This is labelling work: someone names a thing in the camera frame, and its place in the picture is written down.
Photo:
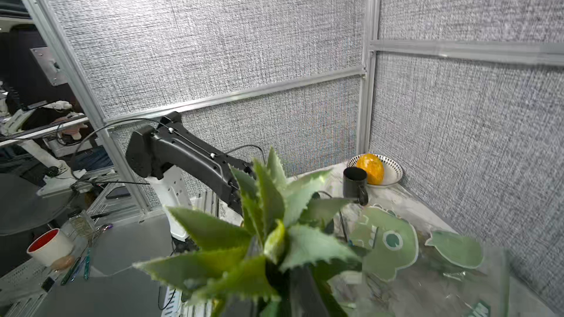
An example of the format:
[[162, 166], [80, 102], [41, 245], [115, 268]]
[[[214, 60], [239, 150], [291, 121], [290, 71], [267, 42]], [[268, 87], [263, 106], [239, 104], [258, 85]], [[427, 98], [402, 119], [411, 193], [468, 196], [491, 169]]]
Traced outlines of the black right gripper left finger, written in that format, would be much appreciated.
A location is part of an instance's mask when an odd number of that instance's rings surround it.
[[[257, 236], [251, 239], [248, 251], [245, 258], [250, 259], [259, 255], [261, 252], [261, 245]], [[259, 316], [259, 308], [261, 308], [260, 301], [254, 301], [251, 298], [235, 297], [232, 296], [226, 302], [220, 316], [242, 316], [242, 317], [256, 317]]]

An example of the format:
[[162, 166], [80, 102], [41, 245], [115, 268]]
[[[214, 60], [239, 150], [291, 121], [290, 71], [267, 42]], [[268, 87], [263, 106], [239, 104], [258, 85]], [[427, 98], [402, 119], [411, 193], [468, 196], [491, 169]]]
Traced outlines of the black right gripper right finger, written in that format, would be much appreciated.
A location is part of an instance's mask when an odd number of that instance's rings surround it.
[[329, 316], [310, 268], [294, 269], [289, 275], [292, 316]]

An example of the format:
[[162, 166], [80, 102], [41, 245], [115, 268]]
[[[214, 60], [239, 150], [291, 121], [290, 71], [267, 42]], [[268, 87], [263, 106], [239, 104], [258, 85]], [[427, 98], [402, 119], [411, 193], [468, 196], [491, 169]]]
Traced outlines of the yellow pineapple with green crown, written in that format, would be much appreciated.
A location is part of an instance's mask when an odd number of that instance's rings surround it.
[[[254, 176], [238, 169], [231, 173], [238, 184], [243, 223], [236, 226], [202, 211], [170, 207], [168, 213], [198, 249], [139, 262], [136, 268], [177, 290], [189, 305], [212, 303], [213, 316], [220, 316], [232, 296], [260, 301], [259, 316], [292, 316], [289, 275], [294, 269], [308, 267], [329, 316], [344, 316], [329, 280], [360, 268], [361, 257], [326, 232], [348, 204], [345, 198], [318, 197], [330, 171], [291, 181], [277, 153], [270, 151], [267, 161], [254, 160]], [[254, 236], [261, 252], [246, 259]]]

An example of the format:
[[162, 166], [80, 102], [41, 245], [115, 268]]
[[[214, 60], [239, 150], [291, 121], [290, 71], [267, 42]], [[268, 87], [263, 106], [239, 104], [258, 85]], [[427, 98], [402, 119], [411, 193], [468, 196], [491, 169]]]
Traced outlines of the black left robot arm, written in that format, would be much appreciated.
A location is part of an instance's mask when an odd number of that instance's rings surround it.
[[162, 206], [191, 207], [182, 172], [210, 188], [229, 208], [242, 214], [234, 167], [254, 176], [251, 164], [234, 158], [188, 132], [182, 117], [172, 112], [157, 122], [132, 132], [126, 161], [156, 192]]

